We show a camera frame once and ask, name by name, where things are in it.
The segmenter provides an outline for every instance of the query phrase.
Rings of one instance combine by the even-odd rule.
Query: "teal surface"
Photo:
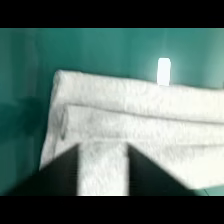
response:
[[[56,70],[155,82],[160,57],[171,59],[171,84],[223,88],[223,29],[0,29],[0,104],[16,105],[0,142],[0,193],[38,168]]]

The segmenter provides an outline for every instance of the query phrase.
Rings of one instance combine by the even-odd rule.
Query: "bright white rectangle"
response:
[[[159,58],[157,70],[157,84],[169,86],[171,61],[169,58]]]

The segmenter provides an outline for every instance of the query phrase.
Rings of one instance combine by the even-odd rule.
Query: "teal background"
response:
[[[223,40],[218,28],[1,28],[0,104],[15,113],[1,114],[11,138],[0,138],[0,193],[38,168],[57,69],[155,82],[158,58],[169,57],[171,84],[223,88]],[[38,125],[21,125],[29,116],[19,99],[37,101]]]

